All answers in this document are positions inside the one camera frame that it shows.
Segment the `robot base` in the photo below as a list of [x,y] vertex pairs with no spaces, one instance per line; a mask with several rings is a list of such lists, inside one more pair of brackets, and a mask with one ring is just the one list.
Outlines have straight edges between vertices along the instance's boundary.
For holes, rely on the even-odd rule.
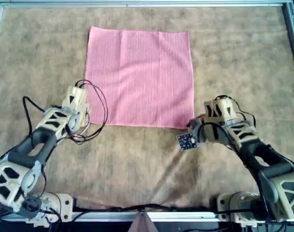
[[[217,208],[218,211],[250,209],[251,201],[258,197],[256,193],[223,193],[217,198]],[[219,220],[239,223],[241,227],[257,227],[258,223],[263,223],[263,221],[255,220],[251,212],[220,214]]]

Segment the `table surface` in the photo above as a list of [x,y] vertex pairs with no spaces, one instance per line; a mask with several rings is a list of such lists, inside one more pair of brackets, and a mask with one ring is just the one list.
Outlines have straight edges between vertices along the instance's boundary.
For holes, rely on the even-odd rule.
[[[280,7],[4,9],[0,156],[27,135],[24,95],[41,107],[61,104],[68,85],[84,77],[91,26],[190,31],[195,113],[204,112],[203,101],[230,95],[257,117],[263,141],[294,160],[294,61]],[[34,125],[42,119],[30,114]],[[47,163],[46,190],[83,207],[210,206],[223,192],[257,191],[232,151],[204,144],[181,152],[180,133],[107,126],[90,143],[64,141]]]

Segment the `black cable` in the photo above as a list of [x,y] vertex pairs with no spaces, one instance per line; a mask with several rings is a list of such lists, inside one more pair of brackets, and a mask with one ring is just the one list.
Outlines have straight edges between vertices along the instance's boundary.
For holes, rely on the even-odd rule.
[[42,165],[42,167],[41,167],[41,173],[42,173],[42,176],[44,177],[45,184],[44,184],[44,188],[43,188],[42,193],[40,194],[39,198],[41,198],[41,196],[45,192],[46,185],[47,185],[47,177],[46,177],[46,173],[44,171],[44,165]]
[[242,117],[243,117],[243,120],[247,120],[247,117],[245,117],[245,115],[244,115],[244,113],[241,113],[241,112],[236,112],[236,114],[239,114],[239,115],[242,115]]
[[222,229],[211,229],[211,230],[206,230],[206,229],[188,229],[184,230],[183,232],[221,232],[221,231],[226,231],[228,228],[222,228]]
[[280,232],[283,228],[284,228],[284,226],[286,227],[286,222],[284,221],[283,223],[282,223],[282,225],[280,226],[280,228],[278,228],[276,231],[274,231],[274,232]]
[[5,209],[0,210],[0,218],[10,215],[11,212],[6,211]]
[[97,87],[96,85],[94,85],[91,81],[89,80],[79,80],[76,82],[75,86],[76,87],[79,87],[79,88],[82,88],[84,87],[85,85],[91,85],[95,91],[95,93],[97,94],[98,96],[98,99],[100,100],[101,102],[101,105],[103,107],[103,110],[104,110],[104,116],[103,116],[103,123],[102,125],[100,126],[100,128],[98,128],[94,133],[92,133],[91,135],[88,135],[88,136],[84,136],[84,135],[81,135],[81,134],[73,134],[70,129],[68,127],[66,127],[66,131],[69,135],[69,139],[74,141],[76,144],[83,144],[85,142],[88,142],[92,139],[94,139],[95,137],[97,137],[101,131],[103,130],[104,126],[106,125],[107,123],[107,120],[108,120],[108,107],[107,107],[107,100],[106,100],[106,97],[103,93],[103,91]]
[[230,221],[230,226],[231,226],[232,230],[234,230],[234,225],[233,225],[233,222],[232,222],[232,219],[231,219],[232,212],[231,212],[231,210],[230,210],[230,203],[231,203],[233,197],[236,196],[238,193],[240,193],[240,192],[236,192],[236,193],[234,193],[234,194],[229,198],[229,201],[228,201],[229,221]]
[[32,147],[34,148],[34,140],[33,140],[33,136],[32,136],[32,132],[33,132],[33,129],[32,129],[32,122],[31,122],[31,118],[30,118],[30,115],[29,115],[29,111],[28,111],[28,108],[27,108],[27,102],[30,102],[36,109],[38,109],[39,111],[41,112],[45,112],[41,107],[39,107],[36,103],[34,103],[29,97],[27,96],[23,96],[22,98],[22,104],[23,104],[23,108],[25,109],[25,113],[26,113],[26,117],[27,117],[27,121],[28,121],[28,127],[29,127],[29,136],[31,136],[31,144],[32,144]]

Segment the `wire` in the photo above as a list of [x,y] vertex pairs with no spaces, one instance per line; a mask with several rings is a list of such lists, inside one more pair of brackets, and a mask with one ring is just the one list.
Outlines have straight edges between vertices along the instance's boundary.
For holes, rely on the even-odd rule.
[[32,122],[31,122],[31,118],[30,118],[30,115],[29,115],[29,111],[28,111],[28,108],[27,108],[27,102],[30,102],[36,109],[38,109],[39,111],[41,112],[45,112],[41,107],[39,107],[36,103],[34,103],[29,97],[27,96],[23,96],[22,98],[22,104],[23,104],[23,108],[25,109],[25,113],[26,113],[26,117],[27,117],[27,121],[28,121],[28,126],[29,126],[29,136],[31,136],[31,144],[32,144],[32,147],[34,148],[34,139],[33,139],[33,135],[32,135],[32,132],[33,132],[33,129],[32,129]]
[[44,177],[45,185],[44,185],[44,188],[42,190],[42,193],[39,195],[39,198],[41,198],[41,196],[44,194],[45,189],[46,189],[46,185],[47,185],[47,177],[46,177],[46,173],[44,171],[44,165],[42,165],[41,173],[42,173],[42,176]]
[[239,114],[239,115],[242,115],[242,117],[243,117],[243,120],[247,120],[247,117],[245,117],[245,115],[244,115],[244,113],[241,113],[241,112],[236,112],[236,114]]
[[211,230],[205,230],[205,229],[188,229],[184,230],[183,232],[221,232],[226,231],[228,228],[222,228],[222,229],[211,229]]
[[282,225],[280,226],[280,228],[278,228],[276,231],[274,231],[274,232],[280,232],[283,228],[284,228],[284,226],[285,226],[285,229],[284,229],[284,231],[286,230],[286,222],[284,221],[283,223],[282,223]]
[[[89,80],[79,80],[75,83],[75,86],[76,87],[79,87],[79,88],[82,88],[84,87],[85,85],[91,85],[96,93],[96,95],[98,96],[98,99],[100,100],[101,102],[101,105],[103,107],[103,110],[104,110],[104,116],[103,116],[103,122],[100,126],[100,128],[98,128],[94,133],[92,133],[91,135],[88,135],[88,136],[84,136],[82,135],[83,133],[80,133],[80,134],[75,134],[75,133],[72,133],[70,131],[70,129],[68,127],[66,127],[66,131],[69,135],[69,138],[70,140],[74,141],[76,144],[83,144],[85,142],[88,142],[94,138],[96,138],[100,133],[101,131],[103,130],[104,126],[106,125],[107,123],[107,120],[108,120],[108,107],[107,107],[107,100],[106,100],[106,97],[103,93],[103,91],[97,87],[96,85],[94,85],[91,81]],[[89,124],[89,120],[90,120],[90,116],[88,114],[88,112],[86,112],[86,115],[88,115],[88,124]]]
[[244,114],[251,115],[252,118],[253,118],[253,124],[254,124],[254,127],[256,127],[256,118],[255,118],[255,116],[254,116],[253,114],[241,110],[241,108],[240,108],[238,102],[237,102],[235,99],[233,99],[232,97],[228,96],[228,95],[219,95],[219,96],[217,96],[217,97],[215,98],[215,100],[217,100],[217,99],[222,99],[222,98],[229,98],[230,100],[234,101],[234,103],[236,103],[236,105],[237,105],[237,107],[238,107],[238,109],[239,109],[240,112],[242,112],[242,113],[244,113]]

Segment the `pink towel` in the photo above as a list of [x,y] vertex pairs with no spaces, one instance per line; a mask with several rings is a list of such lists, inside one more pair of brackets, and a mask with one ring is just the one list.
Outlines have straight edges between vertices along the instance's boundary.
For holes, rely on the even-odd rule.
[[[92,27],[85,78],[107,99],[107,125],[186,128],[194,116],[188,32],[110,30]],[[91,122],[103,110],[89,87]]]

